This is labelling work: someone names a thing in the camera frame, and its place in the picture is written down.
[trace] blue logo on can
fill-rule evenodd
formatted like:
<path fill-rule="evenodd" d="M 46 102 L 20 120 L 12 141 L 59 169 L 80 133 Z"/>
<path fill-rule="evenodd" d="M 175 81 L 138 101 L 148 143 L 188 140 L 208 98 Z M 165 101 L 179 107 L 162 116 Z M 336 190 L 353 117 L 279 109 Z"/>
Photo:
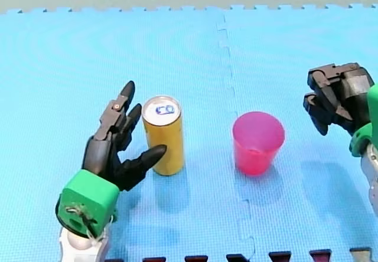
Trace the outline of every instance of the blue logo on can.
<path fill-rule="evenodd" d="M 166 106 L 160 106 L 156 108 L 156 113 L 160 116 L 175 113 L 175 108 L 170 104 Z"/>

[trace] can lid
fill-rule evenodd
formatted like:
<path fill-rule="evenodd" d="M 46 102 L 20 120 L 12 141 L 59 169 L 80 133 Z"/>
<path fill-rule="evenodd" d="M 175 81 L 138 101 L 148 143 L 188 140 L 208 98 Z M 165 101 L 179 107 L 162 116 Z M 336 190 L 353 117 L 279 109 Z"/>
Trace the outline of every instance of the can lid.
<path fill-rule="evenodd" d="M 149 99 L 142 108 L 142 117 L 152 125 L 169 125 L 181 114 L 180 104 L 169 96 Z"/>

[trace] yellow can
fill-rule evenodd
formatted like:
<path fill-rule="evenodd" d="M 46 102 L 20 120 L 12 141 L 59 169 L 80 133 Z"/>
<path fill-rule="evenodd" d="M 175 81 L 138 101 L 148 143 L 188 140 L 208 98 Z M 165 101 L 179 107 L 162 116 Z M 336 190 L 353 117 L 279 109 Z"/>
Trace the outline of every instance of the yellow can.
<path fill-rule="evenodd" d="M 154 166 L 160 175 L 173 175 L 184 166 L 183 123 L 179 102 L 169 96 L 149 99 L 142 108 L 148 146 L 165 144 L 167 151 Z"/>

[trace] interlocking foam mat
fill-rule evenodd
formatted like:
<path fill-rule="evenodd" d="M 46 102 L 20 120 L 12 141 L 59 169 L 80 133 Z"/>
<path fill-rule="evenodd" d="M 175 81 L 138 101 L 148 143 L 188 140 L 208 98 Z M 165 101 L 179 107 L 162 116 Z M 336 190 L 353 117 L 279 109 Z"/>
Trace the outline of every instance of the interlocking foam mat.
<path fill-rule="evenodd" d="M 133 104 L 180 101 L 186 163 L 122 193 L 108 258 L 268 262 L 284 252 L 302 262 L 328 251 L 349 262 L 351 248 L 378 258 L 378 218 L 349 135 L 333 126 L 320 136 L 302 107 L 310 68 L 358 62 L 378 78 L 376 5 L 20 12 L 0 16 L 0 261 L 59 261 L 58 195 L 129 80 Z M 253 110 L 286 130 L 260 178 L 232 158 L 232 124 Z M 120 156 L 145 149 L 140 123 Z"/>

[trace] plastic cup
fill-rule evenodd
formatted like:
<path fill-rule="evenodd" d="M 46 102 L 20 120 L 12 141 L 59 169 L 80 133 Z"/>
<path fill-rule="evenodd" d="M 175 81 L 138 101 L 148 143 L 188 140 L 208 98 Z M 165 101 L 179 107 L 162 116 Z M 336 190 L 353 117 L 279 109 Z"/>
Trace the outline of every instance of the plastic cup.
<path fill-rule="evenodd" d="M 275 117 L 263 112 L 240 116 L 232 128 L 235 166 L 247 175 L 266 172 L 285 141 L 285 130 Z"/>

